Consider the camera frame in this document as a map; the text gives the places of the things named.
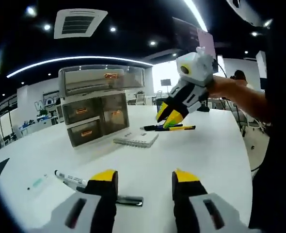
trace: plastic drawer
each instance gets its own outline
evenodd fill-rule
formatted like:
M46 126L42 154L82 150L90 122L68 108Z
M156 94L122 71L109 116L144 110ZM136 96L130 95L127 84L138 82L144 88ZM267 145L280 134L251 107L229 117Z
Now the plastic drawer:
M96 117L101 112L99 99L81 100L63 105L64 121L67 125Z
M103 105L105 134L129 127L125 94L105 96L101 98L101 102Z
M67 131L73 147L103 136L100 129L100 120L94 120L82 125L78 125L67 129Z

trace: ceiling vent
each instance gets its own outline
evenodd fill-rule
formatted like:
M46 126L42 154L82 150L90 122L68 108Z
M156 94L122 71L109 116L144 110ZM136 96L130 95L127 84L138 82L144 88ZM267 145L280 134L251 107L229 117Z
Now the ceiling vent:
M65 9L57 13L54 39L69 37L90 37L107 11L94 9Z

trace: office desk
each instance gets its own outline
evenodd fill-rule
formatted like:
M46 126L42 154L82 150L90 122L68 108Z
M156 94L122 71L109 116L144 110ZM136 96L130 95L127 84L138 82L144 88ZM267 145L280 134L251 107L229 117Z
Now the office desk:
M155 106L128 106L130 129L155 124ZM117 206L115 233L176 232L172 202L172 171L197 175L208 192L232 204L249 223L252 178L248 156L236 121L229 111L194 112L184 125L195 130L159 132L149 149L112 143L114 136L72 148L64 123L28 135L0 150L10 157L0 175L0 190L23 226L39 227L51 211L74 193L54 177L54 170L83 179L112 168L118 171L119 194L144 197L143 207ZM27 190L48 174L38 189Z

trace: spiral notebook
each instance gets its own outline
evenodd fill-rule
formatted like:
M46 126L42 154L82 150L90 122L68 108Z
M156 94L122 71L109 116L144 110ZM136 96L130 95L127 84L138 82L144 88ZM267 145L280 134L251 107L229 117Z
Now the spiral notebook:
M114 143L132 147L150 148L158 138L156 132L126 133L121 137L113 139Z

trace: black ceiling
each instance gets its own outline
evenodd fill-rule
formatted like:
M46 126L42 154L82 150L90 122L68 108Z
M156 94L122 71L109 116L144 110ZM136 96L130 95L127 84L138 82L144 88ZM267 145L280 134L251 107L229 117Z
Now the black ceiling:
M229 58L255 58L259 50L265 50L261 37L251 37L256 30L243 21L230 8L226 0L193 0L206 27L213 35L216 53ZM27 6L33 5L36 17L25 14ZM91 37L54 39L53 26L56 14L61 9L89 8L108 12ZM58 70L66 66L86 64L111 64L110 60L70 60L41 65L23 71L7 79L6 75L37 62L67 57L101 55L143 60L144 57L164 50L178 50L174 39L172 17L200 27L191 10L183 0L0 0L0 101L16 92L21 82L32 84L57 77ZM47 32L43 25L49 23ZM114 26L117 31L110 32ZM157 46L149 46L149 41ZM172 60L171 54L162 60Z

